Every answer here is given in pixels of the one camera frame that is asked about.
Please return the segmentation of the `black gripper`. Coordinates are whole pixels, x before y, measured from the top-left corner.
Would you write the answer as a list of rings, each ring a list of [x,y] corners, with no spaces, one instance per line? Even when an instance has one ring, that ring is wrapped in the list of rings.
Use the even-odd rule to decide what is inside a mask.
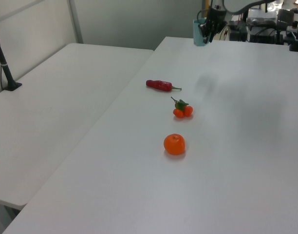
[[[216,31],[221,31],[226,25],[225,16],[227,10],[223,5],[209,5],[207,8],[207,17],[204,22],[198,19],[198,28],[202,31],[203,42],[207,44],[212,42]]]

